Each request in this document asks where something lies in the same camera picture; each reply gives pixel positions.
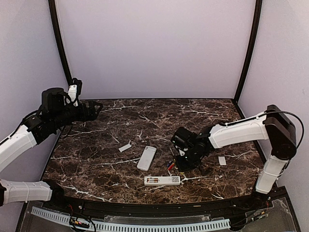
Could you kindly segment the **grey remote control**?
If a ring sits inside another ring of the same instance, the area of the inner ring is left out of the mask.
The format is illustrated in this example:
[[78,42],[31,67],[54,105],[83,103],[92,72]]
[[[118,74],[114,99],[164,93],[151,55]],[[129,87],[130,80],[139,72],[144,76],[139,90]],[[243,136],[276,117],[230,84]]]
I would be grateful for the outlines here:
[[148,171],[155,156],[155,153],[155,147],[146,146],[137,164],[137,168],[142,171]]

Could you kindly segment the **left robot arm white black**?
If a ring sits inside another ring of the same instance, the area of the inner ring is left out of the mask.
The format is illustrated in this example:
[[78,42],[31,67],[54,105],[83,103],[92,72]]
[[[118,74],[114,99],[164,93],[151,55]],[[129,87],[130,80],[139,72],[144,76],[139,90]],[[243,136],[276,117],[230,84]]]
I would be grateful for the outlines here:
[[[96,101],[79,103],[80,87],[73,84],[69,91],[50,88],[42,93],[38,110],[23,118],[16,130],[0,143],[0,169],[4,170],[27,150],[47,139],[51,134],[71,125],[97,119],[103,105]],[[58,211],[68,207],[63,189],[51,180],[16,182],[1,179],[0,204],[29,201],[49,201]]]

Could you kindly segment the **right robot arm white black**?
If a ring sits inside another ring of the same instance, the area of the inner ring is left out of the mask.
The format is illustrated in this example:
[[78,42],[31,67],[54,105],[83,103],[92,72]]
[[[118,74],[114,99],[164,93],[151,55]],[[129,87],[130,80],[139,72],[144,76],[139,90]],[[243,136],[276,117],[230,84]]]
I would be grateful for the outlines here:
[[289,112],[272,104],[255,116],[206,126],[200,133],[179,127],[171,139],[179,152],[176,165],[181,172],[190,171],[215,149],[250,141],[270,141],[271,153],[255,183],[255,192],[246,200],[246,205],[256,210],[265,202],[264,194],[271,191],[302,142],[296,139],[296,128],[288,115]]

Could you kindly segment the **white remote control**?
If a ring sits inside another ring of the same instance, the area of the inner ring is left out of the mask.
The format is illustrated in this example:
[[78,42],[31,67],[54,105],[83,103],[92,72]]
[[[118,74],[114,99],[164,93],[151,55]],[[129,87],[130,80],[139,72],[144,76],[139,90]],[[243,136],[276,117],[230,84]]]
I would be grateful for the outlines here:
[[[158,178],[158,183],[147,183],[147,178]],[[181,184],[179,176],[146,176],[144,178],[145,186],[178,186]]]

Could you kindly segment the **grey battery cover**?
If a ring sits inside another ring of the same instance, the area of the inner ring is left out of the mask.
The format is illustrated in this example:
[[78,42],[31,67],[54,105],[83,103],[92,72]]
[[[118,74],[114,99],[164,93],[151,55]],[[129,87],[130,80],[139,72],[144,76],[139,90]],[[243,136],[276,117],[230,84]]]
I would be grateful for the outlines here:
[[219,164],[221,166],[226,166],[226,159],[225,159],[225,157],[218,157],[218,161],[219,161]]

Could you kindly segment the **white remote battery cover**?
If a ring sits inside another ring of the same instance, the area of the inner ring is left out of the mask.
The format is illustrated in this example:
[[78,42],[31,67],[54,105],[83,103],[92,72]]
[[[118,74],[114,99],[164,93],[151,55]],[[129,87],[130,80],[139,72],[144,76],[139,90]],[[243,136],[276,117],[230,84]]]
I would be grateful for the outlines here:
[[124,145],[124,146],[118,148],[118,150],[119,150],[120,152],[124,152],[124,151],[130,149],[131,147],[132,147],[131,144],[126,144],[126,145]]

